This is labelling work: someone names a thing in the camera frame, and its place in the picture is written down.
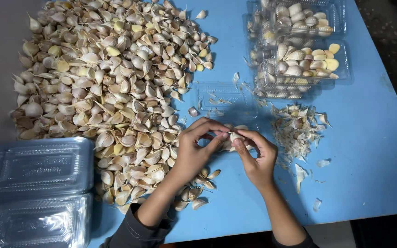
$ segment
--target forearm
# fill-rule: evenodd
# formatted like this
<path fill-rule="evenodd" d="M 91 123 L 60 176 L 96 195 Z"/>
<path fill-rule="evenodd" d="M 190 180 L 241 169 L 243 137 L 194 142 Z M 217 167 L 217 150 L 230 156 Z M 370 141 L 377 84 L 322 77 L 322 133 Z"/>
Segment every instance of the forearm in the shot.
<path fill-rule="evenodd" d="M 157 227 L 162 217 L 168 211 L 174 196 L 179 191 L 179 182 L 168 173 L 157 189 L 148 197 L 135 213 L 137 220 L 147 228 Z"/>
<path fill-rule="evenodd" d="M 283 199 L 279 189 L 272 185 L 260 189 L 266 204 L 270 225 L 275 239 L 283 245 L 298 245 L 306 238 L 306 232 Z"/>

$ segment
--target right hand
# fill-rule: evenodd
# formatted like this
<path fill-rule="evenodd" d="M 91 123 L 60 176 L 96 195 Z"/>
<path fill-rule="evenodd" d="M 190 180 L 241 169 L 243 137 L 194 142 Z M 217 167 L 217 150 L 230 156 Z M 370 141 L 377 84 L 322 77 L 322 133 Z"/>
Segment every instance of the right hand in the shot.
<path fill-rule="evenodd" d="M 247 177 L 261 191 L 273 185 L 273 168 L 277 160 L 278 148 L 256 131 L 236 129 L 236 133 L 248 138 L 249 145 L 258 152 L 253 158 L 246 149 L 245 143 L 236 138 L 233 146 L 240 155 Z"/>

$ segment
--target left hand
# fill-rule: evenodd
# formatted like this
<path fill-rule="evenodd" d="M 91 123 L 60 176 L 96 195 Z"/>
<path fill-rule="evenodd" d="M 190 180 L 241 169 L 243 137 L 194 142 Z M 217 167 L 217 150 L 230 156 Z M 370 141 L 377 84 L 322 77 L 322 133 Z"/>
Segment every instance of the left hand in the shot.
<path fill-rule="evenodd" d="M 201 117 L 180 134 L 177 160 L 171 173 L 175 174 L 182 185 L 191 181 L 205 166 L 209 157 L 227 140 L 230 129 L 218 121 Z M 197 143 L 200 139 L 209 139 L 206 147 Z"/>

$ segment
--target stacked plastic containers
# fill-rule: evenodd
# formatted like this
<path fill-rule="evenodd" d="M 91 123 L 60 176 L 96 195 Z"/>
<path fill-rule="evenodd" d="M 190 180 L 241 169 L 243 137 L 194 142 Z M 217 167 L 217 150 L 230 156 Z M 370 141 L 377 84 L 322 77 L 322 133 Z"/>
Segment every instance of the stacked plastic containers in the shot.
<path fill-rule="evenodd" d="M 0 146 L 0 248 L 88 245 L 93 148 L 80 137 Z"/>
<path fill-rule="evenodd" d="M 247 9 L 243 22 L 257 96 L 302 99 L 322 83 L 350 78 L 344 0 L 249 1 Z M 331 44 L 339 50 L 329 54 Z M 301 49 L 304 54 L 289 56 Z M 312 52 L 321 55 L 314 63 Z"/>

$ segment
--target plastic container lid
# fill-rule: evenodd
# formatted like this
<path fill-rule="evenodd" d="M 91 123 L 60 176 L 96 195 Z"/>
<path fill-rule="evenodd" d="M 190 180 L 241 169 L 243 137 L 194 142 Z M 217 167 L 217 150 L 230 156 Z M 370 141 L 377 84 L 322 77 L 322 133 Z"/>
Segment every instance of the plastic container lid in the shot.
<path fill-rule="evenodd" d="M 0 146 L 0 195 L 86 192 L 93 186 L 93 143 L 81 137 Z"/>
<path fill-rule="evenodd" d="M 90 240 L 91 194 L 0 204 L 0 248 L 80 248 Z"/>

